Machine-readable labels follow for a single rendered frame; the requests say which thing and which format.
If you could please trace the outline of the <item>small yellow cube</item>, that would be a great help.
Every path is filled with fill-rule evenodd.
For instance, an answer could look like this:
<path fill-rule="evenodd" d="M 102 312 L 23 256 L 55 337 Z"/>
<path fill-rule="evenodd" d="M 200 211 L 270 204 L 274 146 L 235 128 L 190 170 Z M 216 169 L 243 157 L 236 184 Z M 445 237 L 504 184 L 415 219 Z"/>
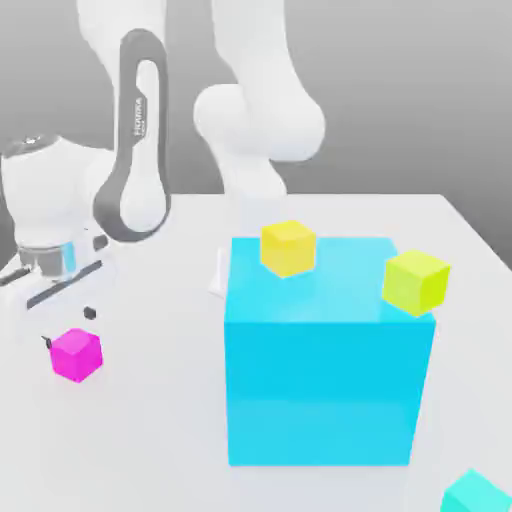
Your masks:
<path fill-rule="evenodd" d="M 280 278 L 311 271 L 316 263 L 316 234 L 295 220 L 264 226 L 260 259 Z"/>

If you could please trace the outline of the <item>small turquoise cube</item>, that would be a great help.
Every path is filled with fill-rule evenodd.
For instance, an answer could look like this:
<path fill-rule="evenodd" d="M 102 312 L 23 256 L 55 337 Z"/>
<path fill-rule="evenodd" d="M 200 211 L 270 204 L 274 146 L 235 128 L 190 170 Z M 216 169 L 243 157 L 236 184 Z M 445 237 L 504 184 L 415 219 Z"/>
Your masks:
<path fill-rule="evenodd" d="M 512 496 L 469 469 L 445 490 L 440 512 L 512 512 Z"/>

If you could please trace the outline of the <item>small lime cube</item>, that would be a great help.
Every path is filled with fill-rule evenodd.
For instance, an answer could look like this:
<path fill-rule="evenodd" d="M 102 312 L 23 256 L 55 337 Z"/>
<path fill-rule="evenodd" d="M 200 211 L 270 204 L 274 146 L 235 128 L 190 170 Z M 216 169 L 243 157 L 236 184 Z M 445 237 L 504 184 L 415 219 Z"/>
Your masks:
<path fill-rule="evenodd" d="M 449 263 L 408 250 L 386 262 L 382 298 L 412 316 L 422 316 L 444 302 L 450 271 Z"/>

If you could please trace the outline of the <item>large cyan box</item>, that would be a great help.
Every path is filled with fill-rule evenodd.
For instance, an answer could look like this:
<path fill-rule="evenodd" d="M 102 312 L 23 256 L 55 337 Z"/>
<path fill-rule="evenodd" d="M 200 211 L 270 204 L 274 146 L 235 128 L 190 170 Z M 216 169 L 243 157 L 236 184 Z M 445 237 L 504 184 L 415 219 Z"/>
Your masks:
<path fill-rule="evenodd" d="M 256 238 L 232 242 L 224 316 L 233 466 L 405 466 L 436 322 L 382 297 L 383 237 L 324 237 L 280 278 Z"/>

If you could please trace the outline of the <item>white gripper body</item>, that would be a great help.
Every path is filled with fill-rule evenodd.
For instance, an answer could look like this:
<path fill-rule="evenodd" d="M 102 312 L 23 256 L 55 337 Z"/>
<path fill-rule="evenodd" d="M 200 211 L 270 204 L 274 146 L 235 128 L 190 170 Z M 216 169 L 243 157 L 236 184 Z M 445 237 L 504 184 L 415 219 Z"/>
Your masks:
<path fill-rule="evenodd" d="M 32 272 L 0 286 L 0 340 L 55 338 L 98 320 L 116 277 L 115 264 L 103 258 L 66 281 L 52 283 Z"/>

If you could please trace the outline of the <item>small magenta cube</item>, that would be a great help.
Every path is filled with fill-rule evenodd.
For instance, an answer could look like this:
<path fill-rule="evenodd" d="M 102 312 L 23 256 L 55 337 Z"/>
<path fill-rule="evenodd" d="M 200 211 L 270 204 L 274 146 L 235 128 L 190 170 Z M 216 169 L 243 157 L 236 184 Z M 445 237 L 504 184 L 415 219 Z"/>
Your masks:
<path fill-rule="evenodd" d="M 100 337 L 80 328 L 52 340 L 49 351 L 54 372 L 76 383 L 103 365 Z"/>

